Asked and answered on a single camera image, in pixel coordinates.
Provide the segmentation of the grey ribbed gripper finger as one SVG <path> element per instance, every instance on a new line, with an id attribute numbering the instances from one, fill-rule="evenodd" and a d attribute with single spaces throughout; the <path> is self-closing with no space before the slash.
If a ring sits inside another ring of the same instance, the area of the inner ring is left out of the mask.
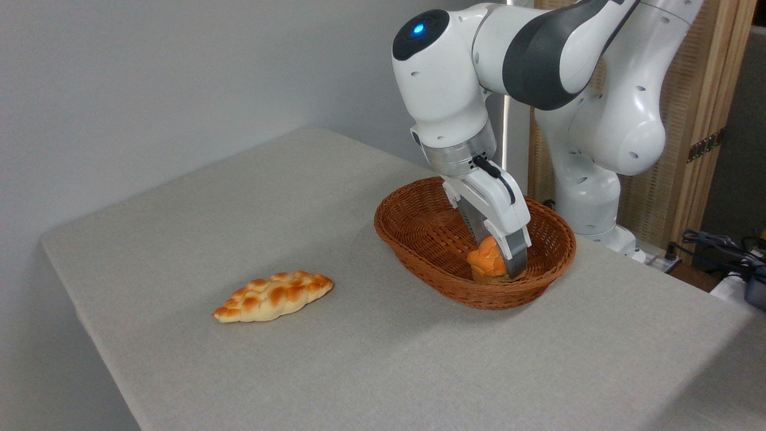
<path id="1" fill-rule="evenodd" d="M 468 200 L 459 200 L 457 204 L 463 221 L 475 240 L 476 245 L 481 245 L 487 237 L 493 237 L 492 233 L 484 224 L 485 217 Z"/>
<path id="2" fill-rule="evenodd" d="M 508 233 L 496 228 L 493 223 L 486 223 L 486 230 L 496 241 L 509 279 L 519 278 L 527 268 L 527 249 L 531 246 L 527 227 Z"/>

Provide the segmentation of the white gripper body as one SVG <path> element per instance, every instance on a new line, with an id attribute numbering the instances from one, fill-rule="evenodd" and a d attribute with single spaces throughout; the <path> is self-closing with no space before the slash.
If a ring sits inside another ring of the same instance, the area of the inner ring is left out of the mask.
<path id="1" fill-rule="evenodd" d="M 518 184 L 508 172 L 486 158 L 474 158 L 473 170 L 466 175 L 443 175 L 443 188 L 452 206 L 468 200 L 486 218 L 504 232 L 516 232 L 527 226 L 531 216 Z"/>

